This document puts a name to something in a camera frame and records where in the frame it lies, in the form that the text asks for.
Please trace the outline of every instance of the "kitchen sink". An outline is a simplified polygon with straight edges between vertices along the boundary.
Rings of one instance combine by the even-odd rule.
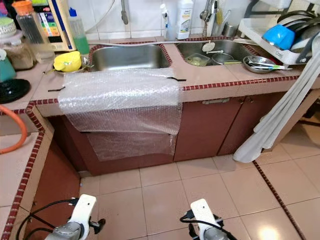
[[[92,53],[92,71],[168,68],[159,45],[106,46]]]
[[[231,40],[213,40],[212,43],[215,43],[215,47],[212,51],[223,50],[223,53],[231,55],[235,60],[241,61],[246,56],[251,56],[252,54],[241,44],[238,42],[234,42]],[[205,43],[179,43],[177,44],[177,48],[182,54],[183,58],[187,58],[192,54],[201,54],[210,58],[207,66],[219,65],[218,63],[212,60],[212,56],[214,53],[206,54],[202,51],[202,46]]]

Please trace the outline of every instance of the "double sink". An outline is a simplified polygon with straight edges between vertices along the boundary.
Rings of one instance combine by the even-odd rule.
[[[214,51],[223,50],[235,60],[241,61],[251,55],[240,43],[231,40],[214,40]],[[183,58],[198,53],[210,58],[207,66],[218,65],[212,61],[213,53],[206,54],[202,51],[205,43],[179,43]],[[92,71],[122,70],[122,69],[160,69],[170,66],[162,48],[156,44],[143,46],[107,46],[99,48],[92,53]]]

